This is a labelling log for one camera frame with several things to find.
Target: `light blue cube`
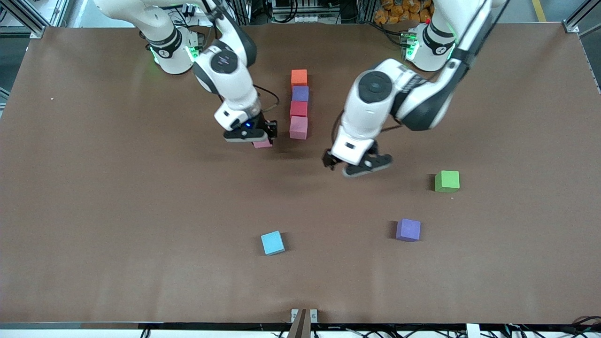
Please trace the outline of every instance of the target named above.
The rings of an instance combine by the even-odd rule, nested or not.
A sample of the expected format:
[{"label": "light blue cube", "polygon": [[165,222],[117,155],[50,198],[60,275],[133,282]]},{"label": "light blue cube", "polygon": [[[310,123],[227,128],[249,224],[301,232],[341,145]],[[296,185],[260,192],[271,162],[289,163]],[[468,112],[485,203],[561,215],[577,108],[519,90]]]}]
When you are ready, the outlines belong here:
[{"label": "light blue cube", "polygon": [[284,242],[282,242],[282,234],[280,234],[279,231],[274,231],[262,235],[261,241],[263,242],[263,249],[265,249],[265,254],[268,256],[284,252]]}]

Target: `purple cube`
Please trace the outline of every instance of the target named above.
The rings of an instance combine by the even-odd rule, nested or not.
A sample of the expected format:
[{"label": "purple cube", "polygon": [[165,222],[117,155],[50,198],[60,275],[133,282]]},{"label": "purple cube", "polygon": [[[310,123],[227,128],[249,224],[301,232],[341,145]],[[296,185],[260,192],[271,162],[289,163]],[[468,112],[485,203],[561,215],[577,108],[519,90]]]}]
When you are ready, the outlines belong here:
[{"label": "purple cube", "polygon": [[403,218],[397,224],[397,239],[406,242],[415,242],[419,240],[419,230],[421,223],[419,221]]},{"label": "purple cube", "polygon": [[292,101],[309,102],[309,87],[306,85],[292,87]]}]

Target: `red cube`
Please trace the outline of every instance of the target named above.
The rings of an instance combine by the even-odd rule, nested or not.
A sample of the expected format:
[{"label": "red cube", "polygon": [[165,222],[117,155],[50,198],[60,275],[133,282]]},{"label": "red cube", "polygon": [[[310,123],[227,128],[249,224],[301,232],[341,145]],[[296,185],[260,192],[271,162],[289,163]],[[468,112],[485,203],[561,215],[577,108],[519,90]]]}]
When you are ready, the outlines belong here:
[{"label": "red cube", "polygon": [[309,104],[303,101],[292,101],[290,102],[290,116],[307,117],[307,111]]}]

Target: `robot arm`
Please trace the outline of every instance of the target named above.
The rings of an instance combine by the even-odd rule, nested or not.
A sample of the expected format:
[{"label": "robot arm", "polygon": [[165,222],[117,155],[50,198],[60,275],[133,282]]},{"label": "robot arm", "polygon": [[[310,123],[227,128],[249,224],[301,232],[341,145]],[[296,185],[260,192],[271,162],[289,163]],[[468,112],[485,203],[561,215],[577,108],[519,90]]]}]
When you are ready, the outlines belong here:
[{"label": "robot arm", "polygon": [[324,166],[333,170],[346,162],[347,177],[387,168],[392,157],[381,155],[374,139],[389,115],[412,131],[432,129],[442,120],[491,27],[491,0],[438,0],[436,5],[458,37],[438,79],[429,82],[393,59],[361,73],[347,97],[334,145],[323,155]]},{"label": "robot arm", "polygon": [[155,62],[170,74],[192,68],[200,84],[222,98],[215,119],[225,129],[229,142],[272,141],[276,122],[268,122],[248,67],[255,63],[257,47],[227,13],[219,0],[186,0],[205,12],[222,36],[194,57],[187,39],[195,32],[175,27],[159,7],[174,5],[172,0],[94,0],[106,16],[125,20],[140,29],[150,44]]}]

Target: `orange cube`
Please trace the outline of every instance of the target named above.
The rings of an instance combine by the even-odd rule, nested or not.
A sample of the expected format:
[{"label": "orange cube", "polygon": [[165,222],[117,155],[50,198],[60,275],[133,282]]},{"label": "orange cube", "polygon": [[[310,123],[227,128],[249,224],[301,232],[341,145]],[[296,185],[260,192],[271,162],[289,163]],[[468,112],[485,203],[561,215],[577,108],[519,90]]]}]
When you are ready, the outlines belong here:
[{"label": "orange cube", "polygon": [[307,81],[307,70],[306,69],[293,69],[291,77],[292,87],[295,85],[309,85]]}]

